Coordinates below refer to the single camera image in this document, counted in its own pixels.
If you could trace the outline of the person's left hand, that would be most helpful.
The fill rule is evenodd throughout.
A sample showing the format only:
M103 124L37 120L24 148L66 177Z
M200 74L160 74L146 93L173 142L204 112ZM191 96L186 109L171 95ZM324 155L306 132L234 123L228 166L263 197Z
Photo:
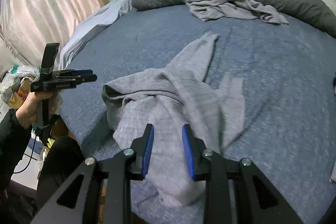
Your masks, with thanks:
M30 92L22 106L15 112L18 123L26 130L37 121L38 104L42 100L50 103L49 112L54 114L60 104L60 96L53 92Z

